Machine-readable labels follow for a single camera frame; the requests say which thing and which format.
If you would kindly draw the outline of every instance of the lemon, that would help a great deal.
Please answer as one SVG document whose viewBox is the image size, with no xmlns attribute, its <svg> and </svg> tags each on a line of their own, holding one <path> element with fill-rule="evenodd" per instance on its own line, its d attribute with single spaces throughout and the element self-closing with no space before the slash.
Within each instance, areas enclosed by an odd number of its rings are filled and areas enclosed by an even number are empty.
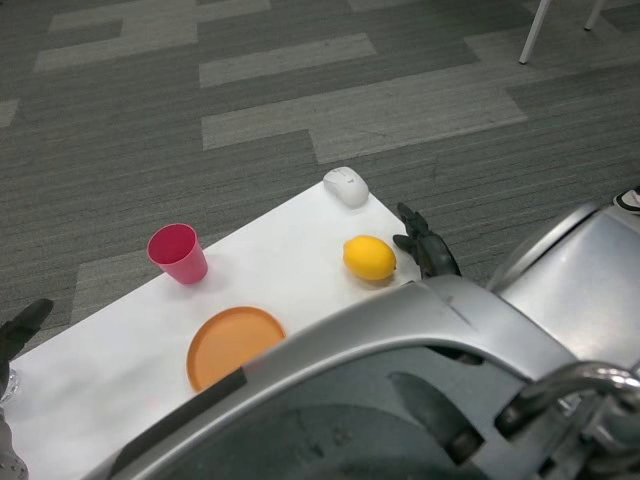
<svg viewBox="0 0 640 480">
<path fill-rule="evenodd" d="M 351 273 L 365 280 L 382 280 L 396 269 L 396 255 L 391 247 L 367 235 L 346 242 L 343 259 Z"/>
</svg>

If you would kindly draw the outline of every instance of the carpet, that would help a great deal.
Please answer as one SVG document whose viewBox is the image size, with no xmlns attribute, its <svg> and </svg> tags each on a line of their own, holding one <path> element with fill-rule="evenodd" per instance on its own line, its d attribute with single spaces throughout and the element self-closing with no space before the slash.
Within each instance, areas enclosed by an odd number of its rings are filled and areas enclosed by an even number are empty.
<svg viewBox="0 0 640 480">
<path fill-rule="evenodd" d="M 640 183 L 640 4 L 5 0 L 0 319 L 39 343 L 158 270 L 167 223 L 211 243 L 348 165 L 418 209 L 484 283 L 527 234 Z"/>
</svg>

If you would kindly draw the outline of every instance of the pink plastic cup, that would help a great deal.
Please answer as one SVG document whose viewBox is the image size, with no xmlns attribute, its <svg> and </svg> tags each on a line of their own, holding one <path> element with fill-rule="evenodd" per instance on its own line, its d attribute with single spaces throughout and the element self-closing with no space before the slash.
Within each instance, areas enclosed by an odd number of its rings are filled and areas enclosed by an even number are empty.
<svg viewBox="0 0 640 480">
<path fill-rule="evenodd" d="M 158 230 L 147 245 L 153 263 L 183 285 L 199 282 L 207 274 L 207 260 L 196 231 L 176 223 Z"/>
</svg>

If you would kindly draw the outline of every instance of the chair leg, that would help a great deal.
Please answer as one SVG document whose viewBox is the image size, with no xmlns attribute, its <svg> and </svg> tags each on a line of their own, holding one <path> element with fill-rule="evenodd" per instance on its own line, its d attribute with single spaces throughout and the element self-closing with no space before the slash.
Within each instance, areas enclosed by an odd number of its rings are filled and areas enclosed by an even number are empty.
<svg viewBox="0 0 640 480">
<path fill-rule="evenodd" d="M 589 15 L 589 20 L 587 20 L 587 24 L 584 26 L 585 30 L 591 30 L 593 26 L 596 24 L 598 17 L 600 16 L 600 12 L 602 12 L 602 8 L 607 0 L 597 0 L 596 4 L 593 6 L 593 10 L 591 10 L 591 15 Z"/>
<path fill-rule="evenodd" d="M 549 10 L 551 1 L 552 0 L 540 0 L 540 6 L 538 7 L 538 11 L 536 12 L 536 17 L 533 19 L 533 25 L 531 25 L 531 30 L 529 31 L 527 42 L 524 44 L 524 49 L 522 50 L 522 55 L 520 56 L 520 63 L 523 65 L 529 61 L 529 58 L 531 58 L 533 47 L 535 46 L 536 40 L 538 39 L 538 34 L 540 33 L 540 29 L 542 28 L 542 23 L 544 22 L 544 17 L 546 17 L 547 15 L 547 10 Z"/>
</svg>

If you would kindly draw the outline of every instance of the orange plastic plate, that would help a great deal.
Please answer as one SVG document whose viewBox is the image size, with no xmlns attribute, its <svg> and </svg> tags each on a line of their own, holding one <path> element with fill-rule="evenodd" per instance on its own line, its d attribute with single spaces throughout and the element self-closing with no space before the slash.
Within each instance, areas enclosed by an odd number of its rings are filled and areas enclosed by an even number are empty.
<svg viewBox="0 0 640 480">
<path fill-rule="evenodd" d="M 200 327 L 189 347 L 191 386 L 196 392 L 210 387 L 285 337 L 278 321 L 259 308 L 220 312 Z"/>
</svg>

